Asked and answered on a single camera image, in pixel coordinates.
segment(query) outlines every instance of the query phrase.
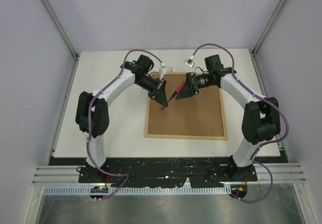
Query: metal frame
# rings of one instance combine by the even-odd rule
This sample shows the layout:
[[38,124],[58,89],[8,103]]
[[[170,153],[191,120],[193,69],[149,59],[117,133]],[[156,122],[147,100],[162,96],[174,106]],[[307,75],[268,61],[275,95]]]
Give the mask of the metal frame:
[[[64,43],[68,47],[70,53],[75,59],[74,66],[72,68],[72,72],[70,75],[69,83],[66,89],[65,94],[65,100],[63,102],[60,118],[57,124],[55,137],[53,140],[53,144],[50,150],[50,155],[53,154],[55,151],[55,147],[57,144],[57,139],[59,136],[59,131],[62,125],[62,119],[66,110],[66,104],[68,101],[68,96],[70,94],[72,82],[76,73],[76,68],[79,60],[79,56],[77,55],[75,49],[73,48],[64,28],[62,27],[60,20],[58,16],[56,15],[55,11],[53,10],[51,4],[49,3],[49,0],[40,0],[41,3],[44,5],[46,11],[48,12],[51,20],[53,21],[53,24],[56,26],[57,30],[59,31]],[[256,71],[256,75],[258,77],[258,81],[260,83],[260,87],[263,94],[267,94],[267,90],[265,88],[264,79],[262,76],[262,72],[260,70],[260,66],[257,61],[257,53],[260,50],[263,42],[269,35],[271,29],[273,28],[274,24],[278,20],[280,14],[282,13],[283,9],[285,8],[288,0],[279,0],[277,3],[276,8],[274,9],[273,14],[271,15],[269,21],[267,22],[256,46],[254,47],[251,56],[253,65]],[[287,163],[287,164],[266,164],[266,166],[272,171],[273,174],[273,181],[274,183],[293,183],[294,184],[294,190],[296,191],[298,201],[300,203],[300,207],[302,209],[305,221],[307,223],[317,223],[316,217],[314,215],[314,212],[312,211],[312,206],[310,203],[308,192],[308,186],[306,183],[305,176],[303,174],[302,168],[300,164],[297,163]],[[30,202],[29,210],[26,215],[26,224],[34,224],[37,218],[37,214],[39,212],[39,209],[41,208],[41,199],[42,195],[48,194],[48,190],[56,189],[56,190],[62,190],[65,188],[65,192],[61,192],[64,194],[72,194],[69,193],[68,189],[88,189],[88,187],[91,186],[97,186],[101,185],[103,183],[90,183],[90,184],[80,184],[78,183],[78,175],[79,173],[76,171],[77,166],[38,166],[35,176],[32,181],[32,185],[35,187],[34,193]],[[258,175],[258,181],[257,182],[249,182],[248,184],[267,184],[270,183],[270,177],[266,170],[256,165],[256,172]],[[228,187],[231,184],[242,184],[238,182],[225,182],[225,188]],[[190,183],[187,181],[185,183],[185,187],[189,188]]]

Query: white table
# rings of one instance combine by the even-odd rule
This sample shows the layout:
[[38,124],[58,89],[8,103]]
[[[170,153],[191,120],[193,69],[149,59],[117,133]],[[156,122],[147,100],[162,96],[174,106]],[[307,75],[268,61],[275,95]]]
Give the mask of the white table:
[[[235,58],[238,74],[254,90],[261,92],[248,49],[230,50]],[[127,51],[82,52],[72,84],[66,112],[54,152],[56,158],[86,157],[85,138],[75,123],[78,97],[81,92],[92,92],[113,78]],[[193,50],[152,50],[173,71],[191,69],[183,62]],[[131,53],[128,61],[137,60],[140,52]],[[204,58],[219,54],[225,67],[231,66],[229,55],[220,49],[199,50],[196,66],[205,68]],[[159,63],[149,56],[154,70]],[[126,89],[109,109],[110,125],[104,135],[107,157],[228,157],[238,148],[242,138],[242,107],[225,91],[222,91],[227,125],[227,141],[183,140],[144,138],[147,107],[147,91],[139,86]],[[277,144],[263,147],[259,156],[280,156]]]

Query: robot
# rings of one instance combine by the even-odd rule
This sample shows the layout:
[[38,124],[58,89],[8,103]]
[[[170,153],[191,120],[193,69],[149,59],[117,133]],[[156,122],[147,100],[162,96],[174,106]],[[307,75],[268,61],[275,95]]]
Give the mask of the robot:
[[[193,58],[186,60],[185,64],[192,67],[194,64],[192,60]],[[205,87],[218,86],[228,92],[244,108],[241,126],[244,138],[238,150],[230,156],[226,167],[226,174],[232,178],[244,176],[253,166],[252,160],[260,149],[260,143],[264,140],[271,140],[280,133],[280,117],[276,110],[278,101],[274,97],[266,98],[257,94],[250,88],[248,89],[252,94],[247,91],[238,83],[237,79],[240,77],[236,71],[232,72],[231,67],[223,66],[219,55],[205,58],[205,64],[206,73],[199,75],[194,72],[186,73],[186,80],[177,93],[176,99],[197,95],[199,90]],[[167,82],[162,77],[154,79],[148,74],[153,66],[153,61],[145,55],[141,55],[137,61],[125,61],[121,66],[122,73],[117,78],[92,93],[82,92],[80,94],[75,121],[85,137],[90,140],[88,141],[88,153],[91,153],[91,156],[86,159],[85,171],[92,176],[93,181],[102,179],[100,177],[102,173],[97,170],[97,167],[103,168],[106,162],[103,137],[110,122],[109,107],[126,88],[138,85],[147,90],[148,97],[152,100],[168,107],[165,94]],[[97,96],[92,103],[95,109],[91,109],[91,120],[89,121],[89,108],[94,96]]]

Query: robotic arm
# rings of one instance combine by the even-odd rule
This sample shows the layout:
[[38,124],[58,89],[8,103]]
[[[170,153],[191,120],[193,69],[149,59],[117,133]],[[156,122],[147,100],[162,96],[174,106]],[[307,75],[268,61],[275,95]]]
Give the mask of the robotic arm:
[[[119,76],[119,79],[104,90],[95,100],[93,104],[95,109],[92,110],[92,139],[89,143],[89,148],[93,160],[99,167],[106,161],[103,134],[110,123],[108,108],[126,88],[133,84],[139,85],[148,91],[148,96],[151,99],[165,107],[168,106],[165,93],[167,82],[162,79],[153,79],[147,74],[153,66],[152,60],[144,55],[141,55],[137,61],[125,62],[124,71]],[[79,125],[79,129],[84,132],[86,139],[89,136],[88,110],[90,102],[109,83],[110,81],[92,93],[82,92],[79,96],[76,123]],[[89,157],[87,157],[86,161],[95,168]]]
[[224,68],[221,64],[219,55],[205,58],[208,73],[196,75],[189,72],[186,74],[185,85],[177,94],[176,99],[192,97],[199,93],[199,89],[218,86],[228,92],[244,108],[242,132],[244,138],[238,150],[230,157],[228,171],[234,175],[236,172],[246,170],[253,162],[255,150],[259,143],[271,140],[280,133],[279,113],[267,103],[259,100],[254,94],[266,99],[278,107],[278,101],[274,98],[266,98],[261,94],[250,94],[238,83],[231,73],[231,67]]

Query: gray wall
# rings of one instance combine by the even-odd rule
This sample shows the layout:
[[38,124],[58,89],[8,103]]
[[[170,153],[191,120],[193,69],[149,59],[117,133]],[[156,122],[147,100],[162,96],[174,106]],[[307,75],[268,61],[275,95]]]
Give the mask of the gray wall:
[[287,149],[302,163],[322,221],[322,0],[290,0],[259,52],[270,94],[290,122]]
[[73,63],[39,0],[0,0],[0,219],[22,223]]
[[253,48],[278,0],[50,0],[77,52]]

